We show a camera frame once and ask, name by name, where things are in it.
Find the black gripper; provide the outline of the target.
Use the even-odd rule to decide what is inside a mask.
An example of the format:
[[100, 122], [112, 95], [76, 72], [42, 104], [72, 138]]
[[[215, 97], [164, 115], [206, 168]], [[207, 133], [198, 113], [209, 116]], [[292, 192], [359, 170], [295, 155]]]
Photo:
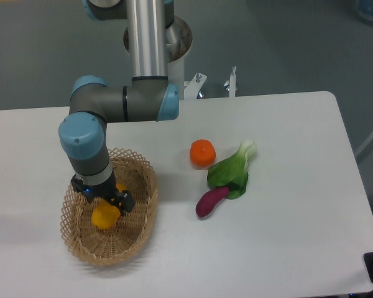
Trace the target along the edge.
[[136, 205], [132, 193], [128, 190], [118, 191], [116, 187], [116, 177], [114, 173], [101, 184], [85, 184], [82, 179], [74, 175], [70, 180], [72, 189], [80, 193], [90, 204], [95, 198], [108, 199], [112, 206], [115, 206], [122, 216], [132, 212]]

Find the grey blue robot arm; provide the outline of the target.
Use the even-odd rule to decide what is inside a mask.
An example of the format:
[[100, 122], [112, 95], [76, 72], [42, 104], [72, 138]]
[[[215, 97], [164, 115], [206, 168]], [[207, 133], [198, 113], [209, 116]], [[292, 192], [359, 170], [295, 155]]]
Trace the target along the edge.
[[116, 122], [173, 120], [179, 114], [178, 86], [168, 80], [166, 31], [174, 21], [172, 1], [84, 1], [97, 20], [128, 21], [132, 81], [109, 88], [96, 76], [77, 79], [68, 116], [59, 125], [60, 143], [75, 171], [71, 185], [88, 202], [100, 197], [120, 213], [130, 213], [135, 201], [116, 187], [106, 146], [106, 127]]

